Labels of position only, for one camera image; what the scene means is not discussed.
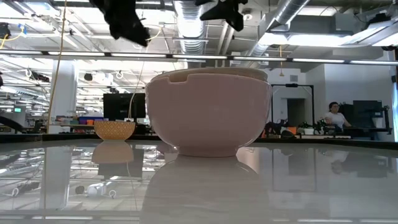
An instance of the doorway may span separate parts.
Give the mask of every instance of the doorway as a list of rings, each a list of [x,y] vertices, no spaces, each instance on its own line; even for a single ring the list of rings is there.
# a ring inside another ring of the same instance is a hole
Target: doorway
[[[287,121],[292,127],[305,121],[305,99],[287,99]]]

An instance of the woman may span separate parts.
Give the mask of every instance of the woman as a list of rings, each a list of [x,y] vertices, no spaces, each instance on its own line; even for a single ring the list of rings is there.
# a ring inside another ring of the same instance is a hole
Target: woman
[[[338,112],[339,106],[337,102],[331,102],[329,104],[329,112],[325,114],[325,121],[327,124],[334,124],[339,128],[343,129],[343,125],[351,127],[349,122],[346,120],[344,115]]]

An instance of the glossy table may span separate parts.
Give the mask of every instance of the glossy table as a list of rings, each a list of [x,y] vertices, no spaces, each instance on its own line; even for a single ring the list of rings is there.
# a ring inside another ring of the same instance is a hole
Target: glossy table
[[[2,224],[398,223],[393,150],[254,143],[199,158],[161,141],[97,139],[0,148]]]

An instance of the silver ductwork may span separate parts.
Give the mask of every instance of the silver ductwork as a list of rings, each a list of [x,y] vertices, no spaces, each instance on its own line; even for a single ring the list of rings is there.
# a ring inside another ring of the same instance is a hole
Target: silver ductwork
[[[265,42],[267,37],[267,31],[278,27],[280,25],[285,25],[290,23],[294,17],[300,12],[300,10],[309,2],[310,0],[280,0],[278,2],[278,8],[272,12],[271,19],[266,19],[265,30],[262,30],[261,37],[259,41],[253,46],[253,48],[247,52],[246,56],[260,57],[268,49],[268,45],[262,44]],[[247,67],[250,62],[241,63],[240,66]]]
[[[204,6],[196,6],[194,1],[174,1],[177,13],[178,33],[180,37],[188,37],[188,41],[180,41],[183,54],[201,55],[204,53],[205,43],[192,39],[205,37],[205,22],[200,20]],[[200,67],[198,62],[188,62],[188,67]]]

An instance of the white shirt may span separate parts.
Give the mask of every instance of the white shirt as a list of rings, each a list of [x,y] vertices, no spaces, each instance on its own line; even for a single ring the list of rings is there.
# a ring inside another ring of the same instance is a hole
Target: white shirt
[[[325,117],[329,118],[332,124],[336,124],[340,128],[343,128],[343,124],[345,123],[345,117],[341,113],[334,114],[332,112],[328,112],[325,114]]]

